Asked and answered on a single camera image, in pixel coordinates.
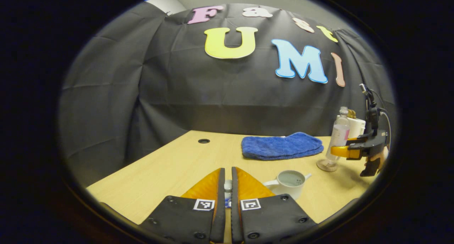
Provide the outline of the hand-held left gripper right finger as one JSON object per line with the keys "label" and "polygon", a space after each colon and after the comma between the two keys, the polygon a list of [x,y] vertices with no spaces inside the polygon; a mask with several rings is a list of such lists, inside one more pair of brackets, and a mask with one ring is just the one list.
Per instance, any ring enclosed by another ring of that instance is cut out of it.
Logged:
{"label": "hand-held left gripper right finger", "polygon": [[276,195],[245,170],[232,167],[234,244],[282,244],[315,226],[290,194]]}

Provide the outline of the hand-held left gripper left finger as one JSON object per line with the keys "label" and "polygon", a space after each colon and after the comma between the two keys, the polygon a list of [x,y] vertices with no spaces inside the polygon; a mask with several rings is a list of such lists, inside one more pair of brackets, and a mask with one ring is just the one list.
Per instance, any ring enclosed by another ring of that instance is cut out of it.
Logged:
{"label": "hand-held left gripper left finger", "polygon": [[225,169],[218,168],[181,196],[166,196],[140,224],[146,231],[178,244],[223,243]]}

